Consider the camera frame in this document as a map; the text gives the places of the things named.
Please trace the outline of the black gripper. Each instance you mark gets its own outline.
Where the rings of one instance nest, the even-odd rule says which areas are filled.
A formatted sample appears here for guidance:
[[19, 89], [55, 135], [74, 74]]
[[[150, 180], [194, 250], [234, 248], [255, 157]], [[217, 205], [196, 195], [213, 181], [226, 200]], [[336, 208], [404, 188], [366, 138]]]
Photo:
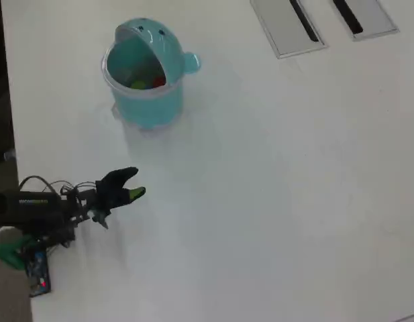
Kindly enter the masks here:
[[101, 180], [96, 181], [95, 210], [110, 211], [130, 205], [146, 194], [146, 188], [124, 189], [125, 183], [138, 173], [138, 168], [127, 167], [112, 170]]

